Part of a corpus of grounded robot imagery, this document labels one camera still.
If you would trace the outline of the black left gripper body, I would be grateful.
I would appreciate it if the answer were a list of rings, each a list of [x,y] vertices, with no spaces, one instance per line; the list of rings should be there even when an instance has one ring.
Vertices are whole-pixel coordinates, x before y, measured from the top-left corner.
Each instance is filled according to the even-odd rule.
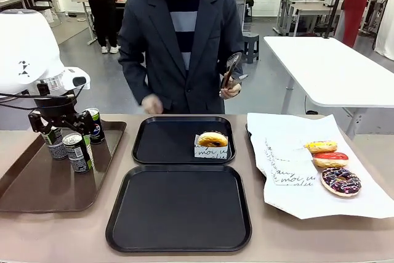
[[[74,106],[76,104],[75,93],[66,93],[60,96],[43,96],[38,99],[33,99],[36,105],[34,109],[35,113],[46,120],[48,123],[52,123],[54,126],[61,124],[74,125],[78,117],[78,113],[75,111]]]

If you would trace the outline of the person's right hand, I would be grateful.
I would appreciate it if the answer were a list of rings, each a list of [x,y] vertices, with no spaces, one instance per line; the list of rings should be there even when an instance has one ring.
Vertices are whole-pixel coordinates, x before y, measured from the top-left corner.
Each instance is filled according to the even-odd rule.
[[[142,100],[141,106],[144,112],[150,115],[162,114],[164,111],[162,101],[154,94],[146,96]]]

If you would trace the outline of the person's left hand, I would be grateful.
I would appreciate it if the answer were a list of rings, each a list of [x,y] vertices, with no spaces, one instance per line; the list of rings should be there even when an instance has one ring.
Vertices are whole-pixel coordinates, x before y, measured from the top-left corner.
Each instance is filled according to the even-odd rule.
[[[225,88],[219,91],[221,99],[227,100],[237,96],[241,91],[241,83],[231,80],[228,82]]]

